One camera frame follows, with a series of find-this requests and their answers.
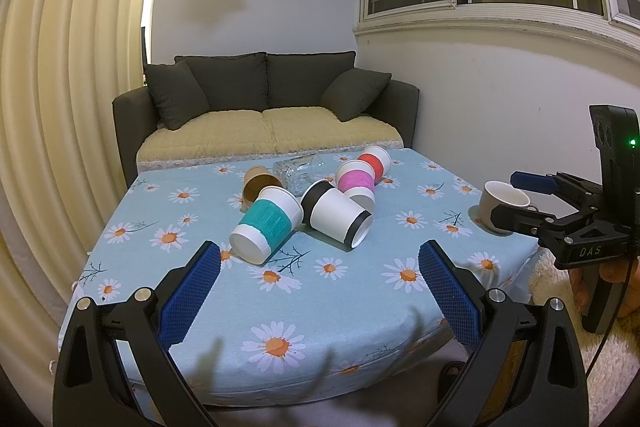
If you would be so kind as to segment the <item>teal banded paper cup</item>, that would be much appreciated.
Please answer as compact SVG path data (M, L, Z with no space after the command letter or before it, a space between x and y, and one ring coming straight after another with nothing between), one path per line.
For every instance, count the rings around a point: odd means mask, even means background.
M262 265L299 227L303 214L291 192L275 185L264 187L230 234L232 253L252 265Z

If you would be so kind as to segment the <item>red banded paper cup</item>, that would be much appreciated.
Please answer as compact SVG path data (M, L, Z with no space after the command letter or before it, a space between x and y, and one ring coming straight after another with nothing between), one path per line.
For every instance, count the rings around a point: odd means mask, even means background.
M374 183L379 184L390 172L392 158L385 148L378 145L367 146L358 156L369 164L374 171Z

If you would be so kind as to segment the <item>pink banded paper cup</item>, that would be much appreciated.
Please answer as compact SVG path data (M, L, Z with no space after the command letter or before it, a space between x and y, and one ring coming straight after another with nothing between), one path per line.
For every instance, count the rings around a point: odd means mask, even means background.
M335 181L337 188L365 210L373 212L375 208L373 168L367 161L351 159L337 169Z

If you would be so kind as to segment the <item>black banded paper cup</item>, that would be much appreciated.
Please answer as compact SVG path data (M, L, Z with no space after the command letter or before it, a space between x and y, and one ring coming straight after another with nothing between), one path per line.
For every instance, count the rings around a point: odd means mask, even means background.
M300 199L300 205L305 225L348 249L362 243L373 222L369 210L326 180L311 184Z

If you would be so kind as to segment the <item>brown paper cup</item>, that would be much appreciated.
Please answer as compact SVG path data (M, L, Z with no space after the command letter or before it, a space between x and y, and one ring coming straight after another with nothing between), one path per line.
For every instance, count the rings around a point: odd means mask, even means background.
M242 201L246 208L250 208L257 199L260 191L267 186L282 187L280 179L264 166L254 166L246 170L243 178Z

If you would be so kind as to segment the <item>white ceramic mug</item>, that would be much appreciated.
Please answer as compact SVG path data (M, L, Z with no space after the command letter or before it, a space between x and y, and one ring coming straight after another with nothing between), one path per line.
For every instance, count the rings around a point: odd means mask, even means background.
M492 221L491 213L499 206L519 210L537 210L529 196L519 188L502 181L487 181L480 196L480 210L478 210L480 222L491 232L502 235L511 234L511 231L498 228Z

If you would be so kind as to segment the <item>daisy print blue tablecloth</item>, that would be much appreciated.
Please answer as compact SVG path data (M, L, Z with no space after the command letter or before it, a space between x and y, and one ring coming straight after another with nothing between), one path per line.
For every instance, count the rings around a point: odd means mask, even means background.
M201 401L265 407L368 387L416 364L450 330L421 277L420 246L435 239L485 286L506 288L537 245L480 224L480 193L414 150L394 150L375 189L372 228L346 249L307 228L264 265L233 254L244 161L147 171L120 201L88 257L73 298L119 303L181 267L201 243L221 252L218 279L186 339L170 353Z

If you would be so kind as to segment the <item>right dark throw pillow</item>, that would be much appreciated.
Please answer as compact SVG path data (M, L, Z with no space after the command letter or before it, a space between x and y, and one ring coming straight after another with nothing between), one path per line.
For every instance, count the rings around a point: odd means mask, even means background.
M382 93L392 79L389 72L352 68L335 78L320 98L341 122L360 116Z

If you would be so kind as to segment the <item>dark throw pillow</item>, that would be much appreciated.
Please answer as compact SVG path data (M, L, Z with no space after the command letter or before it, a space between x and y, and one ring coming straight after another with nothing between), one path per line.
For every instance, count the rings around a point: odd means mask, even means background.
M360 116L382 93L392 79L389 72L352 68L335 78L320 98L341 122Z
M185 61L149 64L145 80L160 119L169 130L178 130L209 111L206 95Z

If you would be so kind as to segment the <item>clear glass tumbler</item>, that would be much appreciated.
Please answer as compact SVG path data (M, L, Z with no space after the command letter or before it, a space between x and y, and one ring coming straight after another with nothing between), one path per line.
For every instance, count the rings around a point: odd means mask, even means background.
M285 190L300 197L316 181L324 162L319 154L309 154L276 161L272 173L281 181Z

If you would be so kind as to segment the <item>yellow sofa seat cover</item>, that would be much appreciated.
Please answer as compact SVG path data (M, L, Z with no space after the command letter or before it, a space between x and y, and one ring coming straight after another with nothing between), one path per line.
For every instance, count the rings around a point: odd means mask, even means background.
M314 152L341 153L367 145L404 147L391 124L361 115L340 121L324 107L209 112L177 130L160 128L136 154L140 172Z

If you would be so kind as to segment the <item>left dark throw pillow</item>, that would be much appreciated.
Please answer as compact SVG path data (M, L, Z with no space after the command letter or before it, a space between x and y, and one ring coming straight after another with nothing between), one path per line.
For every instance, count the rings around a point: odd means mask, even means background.
M149 64L145 80L160 119L169 130L178 130L209 111L206 95L185 61Z

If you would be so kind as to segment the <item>dark grey sofa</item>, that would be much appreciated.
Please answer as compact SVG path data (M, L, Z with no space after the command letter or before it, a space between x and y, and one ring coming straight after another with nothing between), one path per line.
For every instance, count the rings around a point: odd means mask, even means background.
M355 65L352 51L277 54L264 51L240 55L178 55L185 61L204 91L209 112L285 107L322 107L320 98L339 75ZM405 146L413 143L418 120L420 90L393 78L361 114L391 124ZM166 128L160 119L148 85L116 96L113 117L122 172L128 184L141 173L136 154L154 131Z

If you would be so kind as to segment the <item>cream curtain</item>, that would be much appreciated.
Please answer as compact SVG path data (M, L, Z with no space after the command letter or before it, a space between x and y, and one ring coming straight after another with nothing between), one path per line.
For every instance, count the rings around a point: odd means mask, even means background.
M143 0L1 0L1 347L47 358L125 191L112 103L142 83Z

